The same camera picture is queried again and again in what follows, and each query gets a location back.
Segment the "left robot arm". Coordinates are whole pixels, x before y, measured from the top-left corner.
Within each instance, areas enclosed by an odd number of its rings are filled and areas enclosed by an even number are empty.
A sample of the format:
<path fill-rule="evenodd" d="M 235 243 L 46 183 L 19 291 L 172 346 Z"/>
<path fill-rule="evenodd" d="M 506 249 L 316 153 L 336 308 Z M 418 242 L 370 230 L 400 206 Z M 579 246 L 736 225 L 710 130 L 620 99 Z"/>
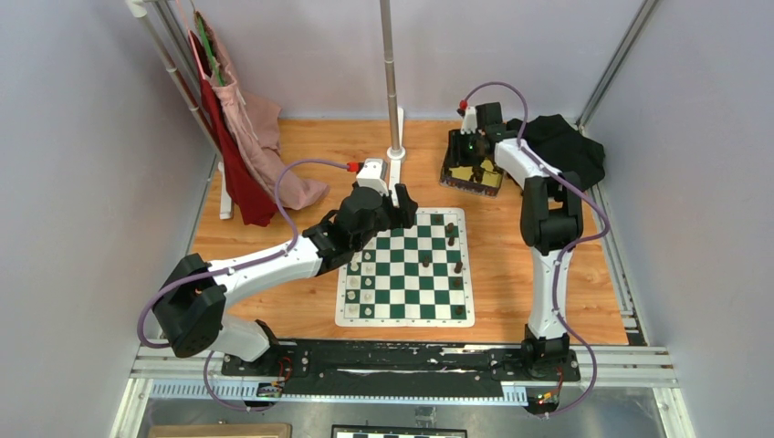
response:
<path fill-rule="evenodd" d="M 204 351 L 243 360 L 258 377 L 279 365 L 277 339 L 267 324 L 228 314 L 238 302 L 271 287 L 323 276 L 348 265 L 377 234 L 414 226 L 418 204 L 399 183 L 396 194 L 356 186 L 336 210 L 299 236 L 266 250 L 205 262 L 198 254 L 180 260 L 152 313 L 175 357 Z"/>

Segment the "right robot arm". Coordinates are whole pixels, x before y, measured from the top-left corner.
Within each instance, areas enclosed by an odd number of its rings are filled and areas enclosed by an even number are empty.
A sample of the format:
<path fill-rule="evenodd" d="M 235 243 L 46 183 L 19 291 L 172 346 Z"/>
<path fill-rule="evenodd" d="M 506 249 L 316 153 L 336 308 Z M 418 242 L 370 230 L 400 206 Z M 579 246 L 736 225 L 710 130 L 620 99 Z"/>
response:
<path fill-rule="evenodd" d="M 534 381 L 559 373 L 570 361 L 570 336 L 560 322 L 566 303 L 568 245 L 583 234 L 581 199 L 566 188 L 576 173 L 562 173 L 528 146 L 502 119 L 497 102 L 472 106 L 461 100 L 460 128 L 450 130 L 441 184 L 475 194 L 497 195 L 505 176 L 522 194 L 519 230 L 533 263 L 532 308 L 518 357 L 500 360 Z"/>

